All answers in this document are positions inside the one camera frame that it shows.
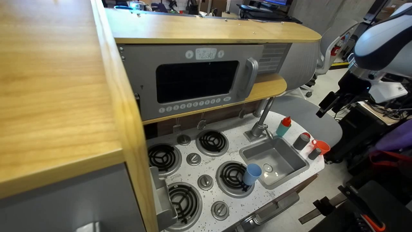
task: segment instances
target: stainless steel sink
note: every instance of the stainless steel sink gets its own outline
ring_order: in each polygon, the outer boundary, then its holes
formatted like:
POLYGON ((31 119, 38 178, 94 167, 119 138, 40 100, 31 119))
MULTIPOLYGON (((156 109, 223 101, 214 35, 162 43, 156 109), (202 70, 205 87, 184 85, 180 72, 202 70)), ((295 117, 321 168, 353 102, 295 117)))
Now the stainless steel sink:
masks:
POLYGON ((239 150, 243 160, 262 169, 260 183, 274 189, 309 168, 309 163, 283 138, 274 137, 239 150))

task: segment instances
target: red cap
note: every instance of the red cap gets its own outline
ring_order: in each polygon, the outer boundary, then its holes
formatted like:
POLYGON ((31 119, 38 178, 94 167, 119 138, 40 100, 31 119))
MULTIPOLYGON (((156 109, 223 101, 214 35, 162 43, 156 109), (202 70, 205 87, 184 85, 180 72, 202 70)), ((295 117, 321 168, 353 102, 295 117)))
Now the red cap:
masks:
POLYGON ((289 127, 291 123, 292 123, 292 120, 290 119, 290 116, 282 119, 282 125, 286 127, 289 127))

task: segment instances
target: cabinet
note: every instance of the cabinet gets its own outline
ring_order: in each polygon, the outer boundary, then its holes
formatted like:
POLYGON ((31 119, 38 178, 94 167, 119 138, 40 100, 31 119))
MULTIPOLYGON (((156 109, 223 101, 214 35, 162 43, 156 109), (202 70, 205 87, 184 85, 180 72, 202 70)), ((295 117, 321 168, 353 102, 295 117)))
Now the cabinet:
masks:
POLYGON ((121 163, 0 200, 0 231, 145 231, 126 166, 121 163))

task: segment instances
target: oven door handle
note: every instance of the oven door handle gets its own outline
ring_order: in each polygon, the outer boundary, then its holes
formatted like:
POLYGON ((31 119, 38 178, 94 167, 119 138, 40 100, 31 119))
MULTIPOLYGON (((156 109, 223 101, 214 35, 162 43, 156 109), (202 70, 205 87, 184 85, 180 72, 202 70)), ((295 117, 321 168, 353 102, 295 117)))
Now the oven door handle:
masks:
POLYGON ((256 76, 258 75, 259 63, 252 57, 246 60, 246 67, 248 69, 247 76, 249 80, 244 89, 238 92, 238 97, 247 98, 252 91, 253 85, 255 84, 256 76))

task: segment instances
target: sink drain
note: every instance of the sink drain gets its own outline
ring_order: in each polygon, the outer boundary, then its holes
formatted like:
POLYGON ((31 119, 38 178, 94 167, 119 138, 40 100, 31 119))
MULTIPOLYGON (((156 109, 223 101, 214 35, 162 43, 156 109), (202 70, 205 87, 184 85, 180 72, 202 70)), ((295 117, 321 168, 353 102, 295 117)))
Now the sink drain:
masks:
POLYGON ((268 173, 273 171, 272 166, 270 166, 270 164, 268 164, 268 163, 265 163, 265 164, 263 165, 263 169, 264 169, 266 172, 268 172, 268 173))

